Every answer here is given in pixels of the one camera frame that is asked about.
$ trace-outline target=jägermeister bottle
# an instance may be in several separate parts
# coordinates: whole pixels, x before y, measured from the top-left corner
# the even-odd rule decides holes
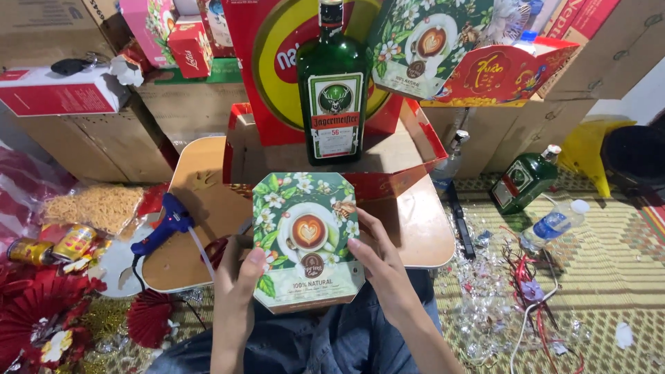
[[[370,63],[342,33],[342,0],[319,0],[318,38],[297,52],[307,158],[313,166],[360,159]]]
[[[560,152],[558,146],[549,145],[542,154],[520,154],[489,191],[499,213],[521,212],[554,184],[559,175],[554,161]]]

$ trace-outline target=power cord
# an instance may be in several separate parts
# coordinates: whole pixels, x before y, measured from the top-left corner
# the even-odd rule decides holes
[[[547,301],[550,297],[552,297],[557,290],[559,289],[559,281],[557,281],[557,276],[556,273],[554,272],[554,267],[552,267],[552,258],[549,256],[547,251],[543,250],[545,253],[545,257],[547,257],[547,264],[549,265],[549,269],[552,273],[552,277],[554,278],[554,289],[550,291],[541,301],[538,301],[537,303],[533,303],[527,307],[527,309],[524,311],[524,321],[522,322],[522,331],[519,333],[519,339],[517,340],[517,343],[515,344],[515,349],[513,349],[513,354],[510,355],[510,374],[515,374],[515,369],[513,367],[513,362],[515,361],[515,354],[517,354],[517,350],[519,349],[519,344],[522,342],[522,337],[524,336],[524,329],[527,327],[527,320],[529,319],[529,312],[543,303],[544,301]]]
[[[134,276],[138,280],[138,283],[141,284],[141,292],[145,292],[146,291],[146,284],[143,283],[143,279],[138,275],[138,272],[136,271],[136,266],[138,265],[138,259],[140,259],[140,258],[141,258],[141,256],[139,256],[138,254],[134,255],[134,260],[132,261],[132,272],[134,272]],[[184,299],[175,299],[175,300],[172,300],[172,301],[165,301],[163,303],[154,303],[152,305],[162,305],[162,304],[169,304],[169,303],[185,303],[185,305],[187,305],[189,307],[189,309],[192,311],[192,313],[194,313],[194,316],[196,317],[196,319],[198,319],[199,323],[203,327],[203,330],[207,330],[207,327],[205,326],[205,324],[203,323],[203,320],[201,319],[201,315],[199,315],[199,313],[196,312],[194,307]]]

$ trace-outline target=white bottle cap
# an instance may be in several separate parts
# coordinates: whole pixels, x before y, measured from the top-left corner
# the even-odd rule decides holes
[[[547,146],[547,152],[552,152],[553,154],[559,154],[561,153],[561,147],[554,144],[550,144]]]
[[[589,211],[591,207],[584,200],[575,200],[571,202],[571,209],[577,214],[584,214]]]

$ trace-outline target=blue bottle label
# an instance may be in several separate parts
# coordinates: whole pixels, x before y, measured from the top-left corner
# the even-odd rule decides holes
[[[452,180],[453,178],[433,179],[432,182],[434,182],[434,186],[436,188],[439,188],[445,192],[448,190],[448,186],[450,186],[450,182]]]
[[[533,225],[533,233],[544,240],[552,240],[563,234],[570,228],[570,224],[562,227],[562,231],[557,231],[554,226],[560,224],[566,219],[561,213],[550,213],[542,217],[535,225]]]

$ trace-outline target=blue glue gun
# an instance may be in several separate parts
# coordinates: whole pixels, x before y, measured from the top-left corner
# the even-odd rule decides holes
[[[132,244],[132,253],[136,256],[147,256],[159,248],[176,231],[185,233],[194,227],[194,219],[184,205],[173,194],[166,192],[162,198],[162,207],[166,215],[147,238]]]

